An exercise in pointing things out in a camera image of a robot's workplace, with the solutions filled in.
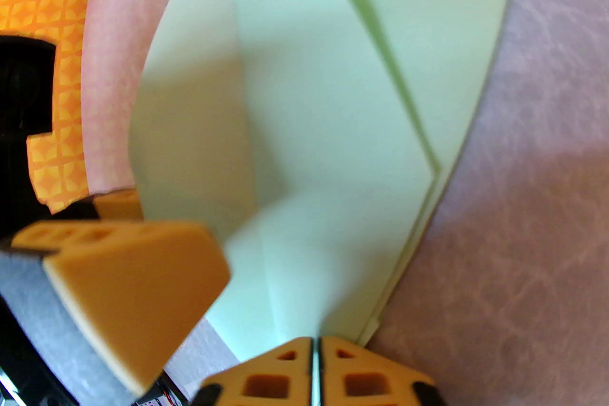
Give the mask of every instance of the orange geometric pattern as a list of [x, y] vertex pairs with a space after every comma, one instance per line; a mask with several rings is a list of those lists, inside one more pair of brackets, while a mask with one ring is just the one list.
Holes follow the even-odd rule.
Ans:
[[28, 139], [30, 178], [58, 211], [88, 194], [80, 119], [80, 60], [87, 0], [0, 0], [0, 31], [57, 46], [53, 132]]

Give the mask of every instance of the light green paper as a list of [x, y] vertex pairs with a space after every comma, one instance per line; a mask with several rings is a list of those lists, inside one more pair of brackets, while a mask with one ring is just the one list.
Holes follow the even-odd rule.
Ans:
[[321, 323], [355, 339], [432, 176], [349, 0], [237, 3], [243, 66], [234, 0], [170, 1], [131, 158], [147, 217], [199, 219], [226, 239], [233, 281], [207, 317], [245, 360]]
[[350, 0], [237, 0], [280, 341], [355, 340], [432, 171]]
[[366, 343], [444, 191], [478, 104], [506, 0], [353, 0], [439, 177], [359, 343]]
[[240, 359], [278, 341], [248, 223], [257, 207], [244, 96], [235, 0], [170, 0], [131, 119], [131, 166], [146, 218], [201, 221], [222, 242], [232, 277], [207, 319]]

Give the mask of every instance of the marble-textured surface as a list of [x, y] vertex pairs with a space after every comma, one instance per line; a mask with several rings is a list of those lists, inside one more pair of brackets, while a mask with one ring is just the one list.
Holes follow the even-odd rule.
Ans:
[[370, 347], [451, 406], [609, 404], [609, 0], [511, 0], [472, 132]]

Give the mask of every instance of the wire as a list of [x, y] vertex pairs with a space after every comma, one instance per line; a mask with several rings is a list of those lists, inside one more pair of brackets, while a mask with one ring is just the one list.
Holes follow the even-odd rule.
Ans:
[[163, 394], [165, 395], [165, 397], [167, 398], [167, 400], [169, 401], [169, 404], [171, 404], [171, 406], [176, 406], [174, 401], [169, 397], [169, 395], [168, 395], [166, 390], [163, 390]]

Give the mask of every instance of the pink table surface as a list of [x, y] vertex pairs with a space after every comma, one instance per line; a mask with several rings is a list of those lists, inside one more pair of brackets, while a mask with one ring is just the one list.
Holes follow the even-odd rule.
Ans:
[[[110, 15], [116, 1], [87, 13], [93, 190], [133, 181], [128, 119], [167, 2]], [[452, 406], [609, 404], [608, 59], [609, 0], [511, 0], [469, 141], [370, 344]], [[196, 333], [169, 365], [191, 390], [234, 360], [206, 324]]]

